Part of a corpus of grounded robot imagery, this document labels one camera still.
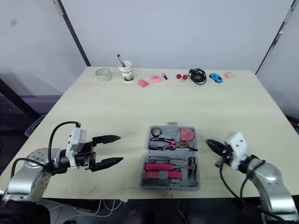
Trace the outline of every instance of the table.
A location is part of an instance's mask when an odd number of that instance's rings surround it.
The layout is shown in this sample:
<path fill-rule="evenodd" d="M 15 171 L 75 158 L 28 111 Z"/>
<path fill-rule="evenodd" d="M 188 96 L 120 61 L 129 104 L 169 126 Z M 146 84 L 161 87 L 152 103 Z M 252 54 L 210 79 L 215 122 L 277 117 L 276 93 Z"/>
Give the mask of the table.
<path fill-rule="evenodd" d="M 122 139 L 101 145 L 94 151 L 97 161 L 109 157 L 124 157 L 117 165 L 102 171 L 85 171 L 83 168 L 55 175 L 43 197 L 86 199 L 137 199 L 137 198 L 212 198 L 232 197 L 219 177 L 214 163 L 219 156 L 205 143 L 206 139 L 222 141 L 234 131 L 241 131 L 248 143 L 248 151 L 275 164 L 283 174 L 286 187 L 292 195 L 299 194 L 296 164 L 299 158 L 299 136 L 293 130 L 279 107 L 253 72 L 233 70 L 233 77 L 224 77 L 226 70 L 206 70 L 207 74 L 220 74 L 223 83 L 208 77 L 203 86 L 190 79 L 180 82 L 176 75 L 188 70 L 134 69 L 135 79 L 125 83 L 117 68 L 109 68 L 113 78 L 100 83 L 94 75 L 100 67 L 87 67 L 77 81 L 54 105 L 46 118 L 20 149 L 17 157 L 47 147 L 54 127 L 74 120 L 87 130 L 87 141 L 92 137 L 115 134 Z M 149 81 L 153 74 L 165 72 L 168 80 Z M 141 88 L 142 78 L 149 86 Z M 154 191 L 139 187 L 143 158 L 148 153 L 147 141 L 152 125 L 179 126 L 196 129 L 196 155 L 199 158 L 201 188 L 198 191 Z M 66 148 L 72 125 L 61 127 L 53 147 Z M 7 188 L 12 163 L 0 178 L 0 191 Z M 224 167 L 224 178 L 233 191 L 239 192 L 245 175 Z M 252 183 L 244 189 L 244 196 L 258 196 Z"/>

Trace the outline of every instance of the white wall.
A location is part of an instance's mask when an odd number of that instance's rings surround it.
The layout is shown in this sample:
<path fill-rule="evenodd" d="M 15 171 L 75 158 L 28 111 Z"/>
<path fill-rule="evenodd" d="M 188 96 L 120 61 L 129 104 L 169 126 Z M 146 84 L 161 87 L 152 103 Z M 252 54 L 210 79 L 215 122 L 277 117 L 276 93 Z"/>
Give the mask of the white wall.
<path fill-rule="evenodd" d="M 257 77 L 285 114 L 299 118 L 299 5 Z"/>
<path fill-rule="evenodd" d="M 116 54 L 140 68 L 261 64 L 292 0 L 62 0 L 92 65 Z"/>
<path fill-rule="evenodd" d="M 52 0 L 0 1 L 0 77 L 19 95 L 62 95 L 85 69 Z"/>

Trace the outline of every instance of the pliers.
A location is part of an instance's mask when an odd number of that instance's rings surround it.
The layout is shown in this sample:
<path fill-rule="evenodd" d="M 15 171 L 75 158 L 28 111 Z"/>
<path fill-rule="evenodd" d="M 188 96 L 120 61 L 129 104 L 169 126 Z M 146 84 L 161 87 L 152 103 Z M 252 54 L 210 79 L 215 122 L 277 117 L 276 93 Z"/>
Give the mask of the pliers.
<path fill-rule="evenodd" d="M 149 149 L 151 150 L 176 150 L 176 148 L 189 148 L 190 151 L 198 151 L 195 148 L 189 147 L 189 144 L 183 141 L 176 142 L 174 139 L 166 139 L 166 138 L 152 138 L 150 141 L 163 141 L 169 143 L 167 146 L 153 146 L 150 145 Z"/>

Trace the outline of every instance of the pink tool handle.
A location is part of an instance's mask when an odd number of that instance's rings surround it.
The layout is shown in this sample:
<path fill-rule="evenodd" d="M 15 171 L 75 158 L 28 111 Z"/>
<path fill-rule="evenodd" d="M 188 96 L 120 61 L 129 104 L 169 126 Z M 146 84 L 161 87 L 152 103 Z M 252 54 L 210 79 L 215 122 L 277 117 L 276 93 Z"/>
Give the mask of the pink tool handle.
<path fill-rule="evenodd" d="M 168 171 L 168 177 L 182 178 L 182 172 Z"/>
<path fill-rule="evenodd" d="M 147 163 L 145 170 L 172 170 L 174 165 L 168 163 Z"/>
<path fill-rule="evenodd" d="M 182 172 L 168 171 L 168 177 L 170 178 L 182 178 Z M 159 172 L 146 172 L 145 178 L 157 179 L 159 178 Z"/>
<path fill-rule="evenodd" d="M 159 178 L 159 172 L 146 172 L 145 178 Z"/>

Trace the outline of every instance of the pen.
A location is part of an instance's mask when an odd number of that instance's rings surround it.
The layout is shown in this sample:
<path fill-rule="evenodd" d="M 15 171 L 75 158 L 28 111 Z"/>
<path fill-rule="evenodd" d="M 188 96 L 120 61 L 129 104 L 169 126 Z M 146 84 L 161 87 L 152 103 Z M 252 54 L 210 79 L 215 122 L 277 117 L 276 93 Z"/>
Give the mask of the pen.
<path fill-rule="evenodd" d="M 125 68 L 126 65 L 125 65 L 125 63 L 123 62 L 123 59 L 121 58 L 121 55 L 120 55 L 120 54 L 117 54 L 117 57 L 118 57 L 118 60 L 120 60 L 122 66 Z"/>

